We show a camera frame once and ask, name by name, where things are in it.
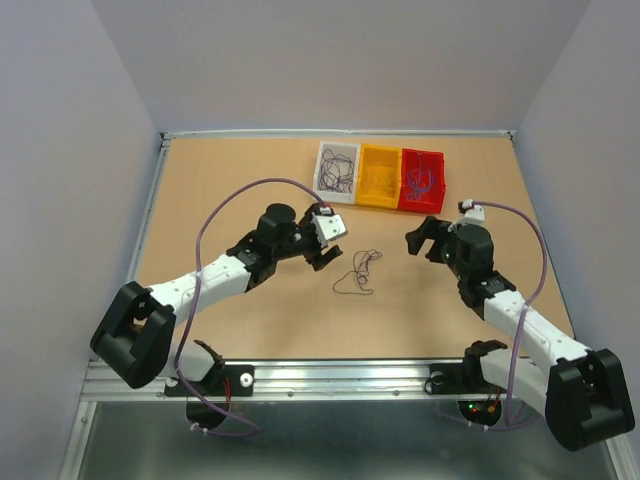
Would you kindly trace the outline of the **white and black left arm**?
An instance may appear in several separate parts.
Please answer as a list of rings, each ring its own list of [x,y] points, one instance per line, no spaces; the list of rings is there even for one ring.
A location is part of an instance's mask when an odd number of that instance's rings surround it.
[[[174,341],[175,328],[190,327],[197,313],[258,287],[282,260],[301,256],[322,270],[341,255],[336,242],[347,233],[330,206],[314,203],[298,218],[292,207],[271,204],[255,229],[213,262],[165,283],[122,286],[90,348],[133,389],[169,376],[213,393],[222,384],[222,357],[202,341]]]

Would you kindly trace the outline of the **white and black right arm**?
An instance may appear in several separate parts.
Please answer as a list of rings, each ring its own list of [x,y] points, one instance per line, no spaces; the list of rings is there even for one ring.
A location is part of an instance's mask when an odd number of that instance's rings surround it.
[[[494,244],[480,225],[427,217],[406,234],[408,252],[446,265],[462,302],[509,336],[524,358],[498,340],[475,341],[461,363],[440,364],[425,383],[433,395],[511,392],[538,412],[556,441],[569,451],[630,432],[635,416],[619,358],[569,337],[527,305],[516,286],[494,267]]]

